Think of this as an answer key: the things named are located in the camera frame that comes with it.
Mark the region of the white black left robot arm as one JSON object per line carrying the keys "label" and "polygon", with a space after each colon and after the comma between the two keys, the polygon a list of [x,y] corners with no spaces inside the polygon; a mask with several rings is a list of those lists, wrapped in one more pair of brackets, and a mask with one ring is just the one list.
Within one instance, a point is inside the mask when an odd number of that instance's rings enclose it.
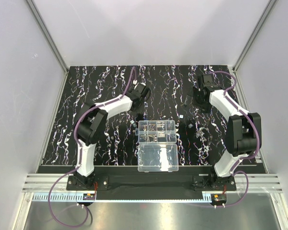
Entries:
{"label": "white black left robot arm", "polygon": [[83,188],[94,185],[96,145],[106,129],[107,121],[124,112],[140,112],[149,99],[151,90],[143,83],[102,103],[85,103],[77,115],[74,139],[77,143],[77,163],[71,183]]}

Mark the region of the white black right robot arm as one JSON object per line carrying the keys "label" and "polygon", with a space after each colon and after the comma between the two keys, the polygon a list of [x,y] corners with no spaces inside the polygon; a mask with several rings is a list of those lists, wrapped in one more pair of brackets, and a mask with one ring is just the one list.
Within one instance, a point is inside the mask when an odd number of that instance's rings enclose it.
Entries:
{"label": "white black right robot arm", "polygon": [[184,105],[209,113],[215,107],[227,121],[225,152],[211,168],[204,185],[223,188],[244,160],[255,158],[262,145],[261,116],[242,108],[228,94],[229,89],[214,82],[214,73],[197,77],[198,85],[188,92]]}

